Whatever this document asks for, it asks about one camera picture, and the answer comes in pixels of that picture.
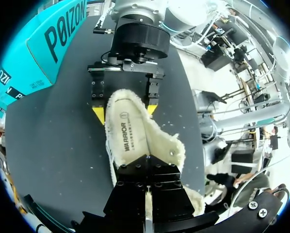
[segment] shoe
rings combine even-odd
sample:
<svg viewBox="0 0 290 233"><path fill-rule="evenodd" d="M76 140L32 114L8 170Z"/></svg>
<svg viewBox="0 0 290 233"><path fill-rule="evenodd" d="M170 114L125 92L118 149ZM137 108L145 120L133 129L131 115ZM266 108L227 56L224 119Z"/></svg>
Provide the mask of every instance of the shoe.
<svg viewBox="0 0 290 233"><path fill-rule="evenodd" d="M105 133L114 186L117 182L117 169L145 154L152 154L168 164L175 164L180 172L183 171L185 147L178 140L178 135L171 136L163 132L151 118L141 99L130 90L118 90L110 97L105 115ZM203 197L194 190L189 192L190 199L195 202L196 212L201 213L204 210ZM146 217L149 219L151 210L149 194L146 195Z"/></svg>

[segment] teal sign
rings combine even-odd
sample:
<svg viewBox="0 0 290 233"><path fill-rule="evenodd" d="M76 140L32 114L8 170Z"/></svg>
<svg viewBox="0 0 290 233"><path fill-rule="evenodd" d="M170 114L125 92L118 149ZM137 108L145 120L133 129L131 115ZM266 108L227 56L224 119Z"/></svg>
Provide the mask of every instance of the teal sign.
<svg viewBox="0 0 290 233"><path fill-rule="evenodd" d="M87 0L64 0L32 18L8 46L0 66L3 107L55 84L65 52L86 19Z"/></svg>
<svg viewBox="0 0 290 233"><path fill-rule="evenodd" d="M86 19L86 5L85 0L65 3L27 41L30 53L52 84L56 82L66 49Z"/></svg>

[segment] black table surface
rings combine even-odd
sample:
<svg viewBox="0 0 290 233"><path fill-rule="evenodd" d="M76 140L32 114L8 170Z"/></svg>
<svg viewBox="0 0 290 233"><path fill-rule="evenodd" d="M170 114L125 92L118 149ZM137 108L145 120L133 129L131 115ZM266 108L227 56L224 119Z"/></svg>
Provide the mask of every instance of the black table surface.
<svg viewBox="0 0 290 233"><path fill-rule="evenodd" d="M110 50L112 36L93 34L98 17L88 17L69 46L54 86L8 106L7 162L20 197L32 198L60 223L80 222L82 211L103 216L112 191L105 132L90 106L87 65ZM104 26L114 28L106 19ZM201 134L192 92L175 48L159 60L165 69L153 119L185 144L182 181L204 193ZM145 94L142 73L108 72L108 89Z"/></svg>

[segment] shoe insole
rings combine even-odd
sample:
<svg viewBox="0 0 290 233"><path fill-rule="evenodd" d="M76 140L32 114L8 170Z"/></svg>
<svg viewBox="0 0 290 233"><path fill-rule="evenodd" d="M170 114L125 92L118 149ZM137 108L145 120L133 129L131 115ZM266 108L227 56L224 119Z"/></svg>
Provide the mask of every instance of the shoe insole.
<svg viewBox="0 0 290 233"><path fill-rule="evenodd" d="M114 141L117 142L116 148L112 149L119 150L116 154L121 155L125 164L129 164L145 154L149 155L142 115L131 100L116 101L112 125L114 130L112 135Z"/></svg>

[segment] bolt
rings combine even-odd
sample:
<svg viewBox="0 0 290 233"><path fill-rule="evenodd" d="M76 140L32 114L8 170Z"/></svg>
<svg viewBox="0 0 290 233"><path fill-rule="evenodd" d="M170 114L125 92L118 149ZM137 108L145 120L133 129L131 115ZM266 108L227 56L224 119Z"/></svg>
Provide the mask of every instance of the bolt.
<svg viewBox="0 0 290 233"><path fill-rule="evenodd" d="M251 201L250 203L248 203L248 208L250 208L251 210L255 210L258 207L258 203L256 201Z"/></svg>
<svg viewBox="0 0 290 233"><path fill-rule="evenodd" d="M261 218L264 218L266 217L268 214L268 211L266 209L261 209L259 212L258 212L258 216L261 217Z"/></svg>
<svg viewBox="0 0 290 233"><path fill-rule="evenodd" d="M161 188L162 187L162 183L155 183L155 187Z"/></svg>
<svg viewBox="0 0 290 233"><path fill-rule="evenodd" d="M124 183L123 183L122 181L118 181L118 182L117 182L117 185L118 185L118 186L123 186Z"/></svg>

